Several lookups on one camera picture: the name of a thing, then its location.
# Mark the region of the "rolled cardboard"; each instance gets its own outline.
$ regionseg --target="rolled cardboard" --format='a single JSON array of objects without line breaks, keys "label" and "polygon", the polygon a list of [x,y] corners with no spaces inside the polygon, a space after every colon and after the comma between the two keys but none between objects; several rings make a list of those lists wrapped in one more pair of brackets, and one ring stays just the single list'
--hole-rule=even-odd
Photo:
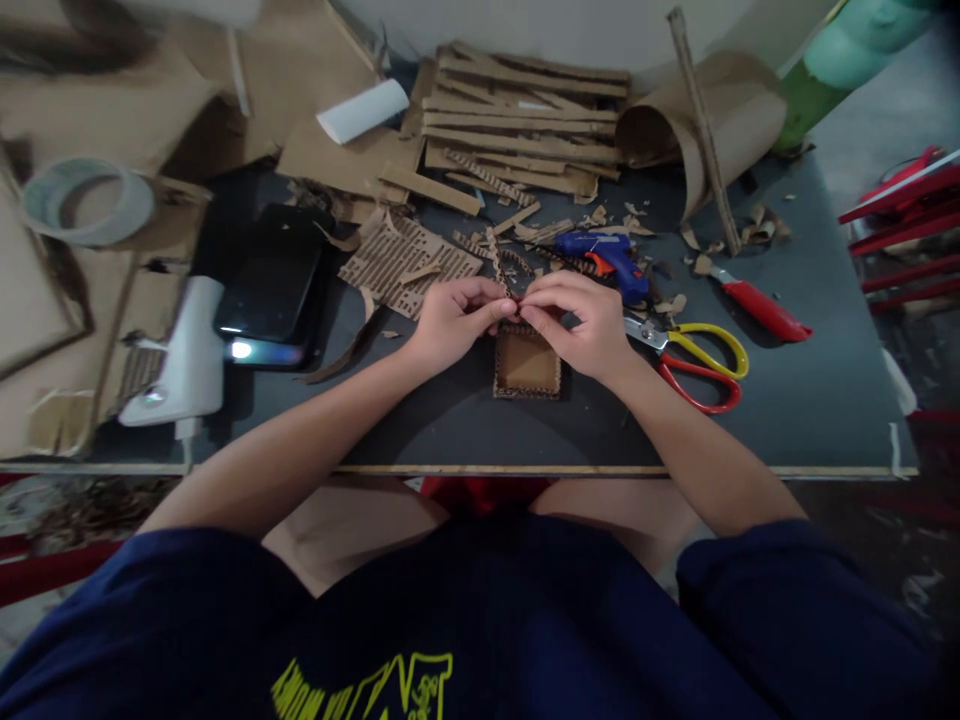
[{"label": "rolled cardboard", "polygon": [[[787,116],[777,76],[752,55],[723,51],[697,64],[724,186],[773,146]],[[614,142],[631,168],[682,162],[686,202],[680,217],[645,218],[651,230],[676,228],[711,197],[697,122],[677,71],[620,114]]]}]

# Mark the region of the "paper roll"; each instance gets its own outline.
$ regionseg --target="paper roll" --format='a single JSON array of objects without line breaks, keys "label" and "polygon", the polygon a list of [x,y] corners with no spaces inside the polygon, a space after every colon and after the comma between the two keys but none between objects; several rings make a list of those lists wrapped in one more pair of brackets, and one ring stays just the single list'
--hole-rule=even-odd
[{"label": "paper roll", "polygon": [[[787,104],[778,94],[777,76],[745,53],[724,51],[704,59],[697,64],[697,81],[727,186],[773,147]],[[620,115],[614,141],[624,162],[634,169],[683,163],[687,189],[683,213],[644,218],[651,230],[676,228],[710,200],[697,121],[679,71]]]},{"label": "paper roll", "polygon": [[317,121],[337,145],[346,145],[402,113],[410,105],[396,80],[387,80],[317,115]]}]

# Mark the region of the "white wall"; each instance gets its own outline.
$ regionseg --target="white wall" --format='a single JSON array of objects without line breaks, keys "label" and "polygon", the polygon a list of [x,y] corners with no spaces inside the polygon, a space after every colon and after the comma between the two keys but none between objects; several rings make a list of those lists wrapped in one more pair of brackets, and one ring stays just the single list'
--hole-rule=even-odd
[{"label": "white wall", "polygon": [[[337,0],[390,47],[432,56],[462,40],[490,52],[627,69],[656,83],[674,60],[666,14],[679,0]],[[790,60],[836,0],[684,0],[694,57],[746,50],[774,69]]]}]

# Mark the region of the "dark table surface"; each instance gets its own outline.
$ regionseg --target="dark table surface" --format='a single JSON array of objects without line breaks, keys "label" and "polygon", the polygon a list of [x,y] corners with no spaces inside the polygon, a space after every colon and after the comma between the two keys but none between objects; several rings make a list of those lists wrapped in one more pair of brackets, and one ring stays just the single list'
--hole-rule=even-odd
[{"label": "dark table surface", "polygon": [[[718,283],[692,275],[682,262],[688,251],[678,235],[664,233],[642,243],[644,254],[667,261],[672,268],[672,280],[656,275],[664,295],[682,292],[688,298],[679,320],[725,327],[749,353],[743,401],[733,412],[717,417],[717,422],[781,475],[811,478],[889,477],[890,423],[895,423],[902,465],[909,472],[916,464],[909,432],[854,267],[831,215],[815,156],[792,166],[765,160],[754,168],[753,176],[759,188],[752,193],[746,192],[743,182],[731,187],[734,213],[746,217],[755,203],[763,202],[788,223],[793,239],[768,248],[748,248],[736,259],[725,255],[717,259],[740,279],[768,294],[776,293],[782,305],[813,328],[807,342],[779,344],[732,305]],[[619,184],[602,181],[600,197],[590,206],[538,192],[543,210],[529,222],[545,225],[565,217],[576,221],[601,202],[610,216],[621,219],[627,212],[624,202],[629,201],[648,212],[643,220],[655,227],[682,204],[677,183],[671,170],[625,173]],[[253,207],[254,199],[260,206],[282,202],[285,188],[284,179],[251,175],[242,197],[227,197],[236,195],[235,188],[216,189],[212,220],[217,222],[219,213],[229,218],[224,222],[245,221],[236,212],[230,214],[231,208]],[[787,195],[796,197],[787,201]],[[469,235],[483,228],[484,214],[499,222],[517,211],[516,206],[498,205],[490,196],[486,200],[481,219],[425,203],[420,221],[447,237],[455,229]],[[712,204],[693,218],[692,225],[704,247],[722,235]],[[216,248],[205,237],[199,252],[215,255]],[[546,264],[533,257],[537,265]],[[483,272],[492,274],[489,263]],[[360,294],[342,281],[330,282],[325,302],[318,354],[311,367],[339,357],[362,324]],[[414,323],[396,313],[382,314],[381,326],[374,328],[371,340],[349,368],[319,385],[305,386],[289,373],[228,367],[225,405],[205,420],[194,444],[195,459],[202,461],[260,423],[343,382],[396,350],[414,329]],[[395,330],[402,337],[386,339],[381,330]],[[493,367],[494,341],[485,338],[460,363],[407,397],[353,449],[344,467],[391,474],[663,474],[643,431],[627,418],[623,404],[598,383],[565,367],[558,402],[494,400]],[[681,382],[701,401],[713,403],[721,397],[721,391],[708,383],[689,377]],[[110,423],[100,429],[85,462],[88,467],[109,464],[146,472],[144,468],[156,471],[157,464],[181,461],[172,425],[133,429]]]}]

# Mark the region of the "scissors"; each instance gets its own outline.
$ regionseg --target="scissors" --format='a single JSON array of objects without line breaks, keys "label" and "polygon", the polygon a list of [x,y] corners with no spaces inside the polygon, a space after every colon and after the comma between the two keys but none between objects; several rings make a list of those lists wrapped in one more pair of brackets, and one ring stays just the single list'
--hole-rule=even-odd
[{"label": "scissors", "polygon": [[[708,323],[685,323],[678,326],[675,331],[663,332],[657,329],[657,326],[649,320],[641,323],[632,317],[623,318],[623,327],[627,335],[636,338],[656,351],[660,357],[659,371],[663,379],[670,383],[673,389],[680,393],[687,402],[701,412],[707,415],[720,415],[725,412],[730,412],[740,404],[740,398],[743,392],[737,381],[747,376],[747,373],[750,371],[750,360],[747,357],[747,351],[743,349],[740,341],[723,328]],[[688,334],[695,332],[715,335],[729,346],[730,349],[733,350],[733,355],[737,361],[736,369],[731,370],[721,365],[710,357],[703,348],[687,337]],[[672,355],[668,355],[666,349],[670,343],[676,343],[702,362],[703,365],[694,365],[693,363],[684,362]],[[677,382],[677,379],[673,375],[673,370],[681,370],[692,375],[700,375],[723,383],[730,391],[730,396],[722,405],[703,405],[698,403],[680,387],[680,383]]]}]

